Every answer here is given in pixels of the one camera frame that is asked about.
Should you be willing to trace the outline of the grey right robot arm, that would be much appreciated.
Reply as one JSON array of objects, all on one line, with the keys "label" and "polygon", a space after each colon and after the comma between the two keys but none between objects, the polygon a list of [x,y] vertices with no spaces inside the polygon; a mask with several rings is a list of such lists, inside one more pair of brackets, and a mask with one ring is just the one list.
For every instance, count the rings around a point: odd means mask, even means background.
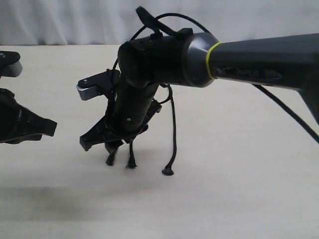
[{"label": "grey right robot arm", "polygon": [[102,143],[113,152],[145,132],[161,110],[154,96],[165,84],[203,88],[221,78],[291,89],[319,117],[318,34],[226,43],[209,33],[149,36],[122,44],[118,63],[77,84],[82,100],[109,100],[105,115],[80,137],[84,150]]}]

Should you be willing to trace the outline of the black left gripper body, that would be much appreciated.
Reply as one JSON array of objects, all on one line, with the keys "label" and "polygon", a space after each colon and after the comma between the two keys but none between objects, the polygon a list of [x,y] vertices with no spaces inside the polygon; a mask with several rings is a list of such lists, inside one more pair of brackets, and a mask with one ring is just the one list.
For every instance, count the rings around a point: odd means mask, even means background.
[{"label": "black left gripper body", "polygon": [[0,142],[21,143],[34,141],[30,122],[34,113],[15,100],[15,94],[8,89],[0,89]]}]

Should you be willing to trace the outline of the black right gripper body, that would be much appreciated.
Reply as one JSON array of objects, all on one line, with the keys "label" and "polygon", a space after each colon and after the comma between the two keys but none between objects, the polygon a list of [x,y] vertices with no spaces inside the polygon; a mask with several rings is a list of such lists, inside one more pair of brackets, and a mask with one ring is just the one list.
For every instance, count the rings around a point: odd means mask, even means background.
[{"label": "black right gripper body", "polygon": [[117,98],[106,125],[112,136],[105,144],[115,144],[119,140],[130,140],[142,131],[147,111],[159,87],[158,83],[136,88],[128,82],[120,82],[116,87]]}]

